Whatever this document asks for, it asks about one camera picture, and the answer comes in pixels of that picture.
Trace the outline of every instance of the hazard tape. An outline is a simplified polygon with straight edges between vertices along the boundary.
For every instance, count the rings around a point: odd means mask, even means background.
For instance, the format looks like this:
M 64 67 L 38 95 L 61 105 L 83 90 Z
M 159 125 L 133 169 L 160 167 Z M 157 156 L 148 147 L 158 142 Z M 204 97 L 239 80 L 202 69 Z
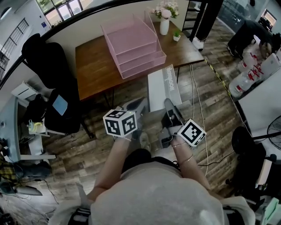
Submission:
M 205 62 L 209 65 L 209 67 L 212 69 L 212 71 L 216 74 L 216 76 L 219 78 L 220 82 L 222 83 L 222 85 L 224 86 L 225 90 L 227 91 L 228 95 L 231 97 L 231 93 L 228 90 L 225 82 L 221 79 L 220 75 L 217 73 L 217 71 L 213 68 L 213 66 L 211 64 L 208 63 L 207 60 L 205 60 Z

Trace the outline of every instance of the ceiling light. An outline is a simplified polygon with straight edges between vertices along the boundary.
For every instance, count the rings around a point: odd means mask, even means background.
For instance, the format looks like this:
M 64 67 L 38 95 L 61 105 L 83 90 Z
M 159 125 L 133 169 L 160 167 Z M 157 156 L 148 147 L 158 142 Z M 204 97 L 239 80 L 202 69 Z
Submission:
M 1 13 L 0 19 L 3 19 L 11 11 L 11 9 L 12 7 L 5 8 L 4 11 Z

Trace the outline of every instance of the black bag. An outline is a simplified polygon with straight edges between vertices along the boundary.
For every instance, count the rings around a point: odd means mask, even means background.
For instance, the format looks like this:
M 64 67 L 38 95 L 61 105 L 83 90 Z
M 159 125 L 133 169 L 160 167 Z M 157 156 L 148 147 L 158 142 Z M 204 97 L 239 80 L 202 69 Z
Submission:
M 40 94 L 36 95 L 35 99 L 32 100 L 27 106 L 23 122 L 27 125 L 29 120 L 32 122 L 42 122 L 45 111 L 47 108 L 47 102 L 44 101 Z

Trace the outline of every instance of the table top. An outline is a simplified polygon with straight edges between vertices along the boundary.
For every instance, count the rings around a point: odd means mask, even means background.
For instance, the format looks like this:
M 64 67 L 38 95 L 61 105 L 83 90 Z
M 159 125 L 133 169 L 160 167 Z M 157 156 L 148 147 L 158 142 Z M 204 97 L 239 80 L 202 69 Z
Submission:
M 173 33 L 179 29 L 172 22 L 170 22 L 168 34 L 165 36 L 159 33 L 160 22 L 153 24 L 161 48 L 167 55 L 166 62 L 126 79 L 122 79 L 104 36 L 76 47 L 76 72 L 80 100 L 86 100 L 97 93 L 140 76 L 148 75 L 171 64 L 174 68 L 178 68 L 204 61 L 203 56 L 183 33 L 180 34 L 181 38 L 178 42 L 173 40 Z
M 18 145 L 18 100 L 12 96 L 0 112 L 0 123 L 5 122 L 5 127 L 0 128 L 0 138 L 7 140 L 9 159 L 7 161 L 18 162 L 20 149 Z

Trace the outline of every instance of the white flower pot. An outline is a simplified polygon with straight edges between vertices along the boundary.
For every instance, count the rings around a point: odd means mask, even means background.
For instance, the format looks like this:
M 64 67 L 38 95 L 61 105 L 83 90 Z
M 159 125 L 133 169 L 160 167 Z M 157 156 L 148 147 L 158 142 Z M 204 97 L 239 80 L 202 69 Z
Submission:
M 160 34 L 166 35 L 169 30 L 169 19 L 161 18 L 161 23 L 160 23 Z
M 180 35 L 178 37 L 174 36 L 174 41 L 179 41 L 179 39 L 180 39 Z

